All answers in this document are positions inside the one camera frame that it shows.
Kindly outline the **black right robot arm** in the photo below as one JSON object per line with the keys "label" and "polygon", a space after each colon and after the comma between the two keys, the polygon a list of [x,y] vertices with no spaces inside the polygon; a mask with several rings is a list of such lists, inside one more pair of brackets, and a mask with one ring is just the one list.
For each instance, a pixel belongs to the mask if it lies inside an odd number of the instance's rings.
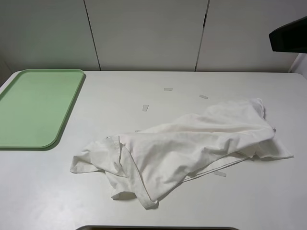
{"label": "black right robot arm", "polygon": [[277,28],[269,34],[274,52],[307,53],[307,17]]}

